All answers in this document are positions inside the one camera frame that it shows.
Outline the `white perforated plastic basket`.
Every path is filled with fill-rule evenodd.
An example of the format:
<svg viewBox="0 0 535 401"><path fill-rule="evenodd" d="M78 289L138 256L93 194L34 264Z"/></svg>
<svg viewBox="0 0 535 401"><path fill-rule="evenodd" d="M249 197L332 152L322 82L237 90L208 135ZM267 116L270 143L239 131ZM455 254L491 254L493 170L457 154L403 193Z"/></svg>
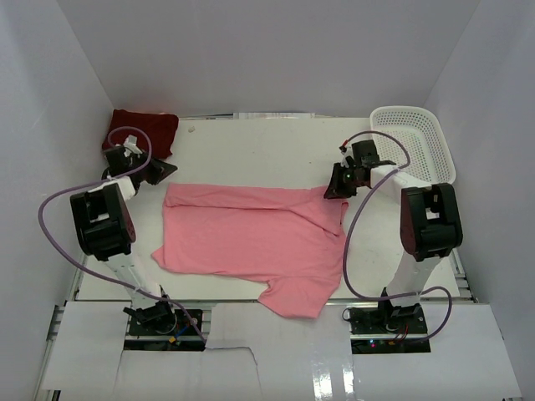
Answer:
<svg viewBox="0 0 535 401"><path fill-rule="evenodd" d="M405 172L432 184L452 184L456 169L438 119L429 110L412 106L385 106L375 109L370 128L396 138L401 145L380 135L374 142L383 160L403 165Z"/></svg>

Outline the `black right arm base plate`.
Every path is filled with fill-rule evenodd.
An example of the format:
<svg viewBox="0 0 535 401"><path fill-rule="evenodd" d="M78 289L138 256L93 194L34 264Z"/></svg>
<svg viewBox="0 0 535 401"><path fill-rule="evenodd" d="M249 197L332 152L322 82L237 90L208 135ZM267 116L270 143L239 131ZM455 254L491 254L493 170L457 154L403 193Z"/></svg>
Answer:
<svg viewBox="0 0 535 401"><path fill-rule="evenodd" d="M430 353L422 311L386 322L378 308L347 307L342 319L350 325L353 355Z"/></svg>

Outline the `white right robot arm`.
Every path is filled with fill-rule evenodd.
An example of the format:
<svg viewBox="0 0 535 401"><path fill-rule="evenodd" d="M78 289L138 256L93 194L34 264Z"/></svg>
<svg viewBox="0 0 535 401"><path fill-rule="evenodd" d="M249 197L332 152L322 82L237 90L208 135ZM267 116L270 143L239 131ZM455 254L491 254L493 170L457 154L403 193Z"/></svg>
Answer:
<svg viewBox="0 0 535 401"><path fill-rule="evenodd" d="M346 234L342 271L347 288L357 298L377 303L377 312L385 324L400 323L421 310L420 297L429 276L463 239L456 193L451 184L396 184L394 198L400 205L400 242L404 250L400 263L380 296L366 297L354 290L349 281L348 256L357 220L371 196L410 165L408 150L399 140L393 142L405 156L402 165L382 160L373 140L343 142L339 147L342 160L334 164L324 193L326 200L345 200L357 195L358 188L369 188Z"/></svg>

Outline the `pink t-shirt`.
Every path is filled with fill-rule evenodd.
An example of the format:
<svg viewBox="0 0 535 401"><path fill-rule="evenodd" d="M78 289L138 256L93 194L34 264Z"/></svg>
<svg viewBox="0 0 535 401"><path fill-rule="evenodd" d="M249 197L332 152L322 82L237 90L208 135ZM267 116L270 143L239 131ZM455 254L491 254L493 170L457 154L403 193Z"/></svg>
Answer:
<svg viewBox="0 0 535 401"><path fill-rule="evenodd" d="M263 306L315 319L341 283L349 208L324 191L171 184L152 258L168 272L264 283Z"/></svg>

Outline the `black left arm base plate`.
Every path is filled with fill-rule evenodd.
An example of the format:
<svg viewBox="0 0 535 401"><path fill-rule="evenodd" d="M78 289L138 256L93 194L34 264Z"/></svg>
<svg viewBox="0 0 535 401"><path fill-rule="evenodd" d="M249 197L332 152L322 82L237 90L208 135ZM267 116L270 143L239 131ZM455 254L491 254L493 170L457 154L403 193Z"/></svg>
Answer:
<svg viewBox="0 0 535 401"><path fill-rule="evenodd" d="M190 320L180 309L175 310L175 318L163 322L163 328L154 329L142 325L135 317L130 317L125 334L125 351L145 352L202 352L204 342L199 338Z"/></svg>

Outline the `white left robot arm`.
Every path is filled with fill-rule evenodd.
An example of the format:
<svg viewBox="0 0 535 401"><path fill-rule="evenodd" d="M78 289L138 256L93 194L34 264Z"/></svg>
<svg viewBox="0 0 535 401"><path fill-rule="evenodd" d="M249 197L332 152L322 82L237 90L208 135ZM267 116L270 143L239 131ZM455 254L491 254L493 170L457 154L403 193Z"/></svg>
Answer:
<svg viewBox="0 0 535 401"><path fill-rule="evenodd" d="M176 325L174 307L133 252L136 234L126 201L137 195L143 182L158 185L178 167L150 157L134 145L110 147L104 157L108 168L102 178L106 182L70 196L80 247L127 284L131 305L124 308L125 313L142 327L163 334L171 332Z"/></svg>

